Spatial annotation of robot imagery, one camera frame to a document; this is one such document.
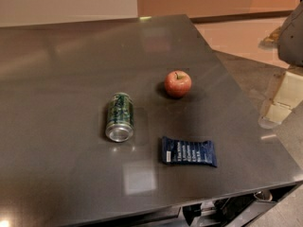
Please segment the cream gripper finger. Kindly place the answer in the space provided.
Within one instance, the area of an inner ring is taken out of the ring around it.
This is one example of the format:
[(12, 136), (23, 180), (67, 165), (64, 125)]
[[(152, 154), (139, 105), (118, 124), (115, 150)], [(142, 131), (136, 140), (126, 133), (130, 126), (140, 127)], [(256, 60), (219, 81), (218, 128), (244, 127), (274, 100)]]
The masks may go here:
[(266, 99), (262, 103), (258, 123), (264, 129), (273, 129), (281, 125), (291, 112), (289, 105)]
[(303, 76), (287, 71), (276, 92), (274, 102), (294, 109), (303, 100)]

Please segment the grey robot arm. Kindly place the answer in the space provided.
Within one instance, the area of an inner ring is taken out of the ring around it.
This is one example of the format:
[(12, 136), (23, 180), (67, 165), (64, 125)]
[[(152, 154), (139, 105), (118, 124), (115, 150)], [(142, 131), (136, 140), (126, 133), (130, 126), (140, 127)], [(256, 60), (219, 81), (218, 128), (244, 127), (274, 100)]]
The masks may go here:
[(290, 65), (274, 97), (263, 103), (263, 116), (258, 123), (264, 129), (272, 129), (303, 101), (303, 2), (259, 46), (276, 48), (278, 58)]

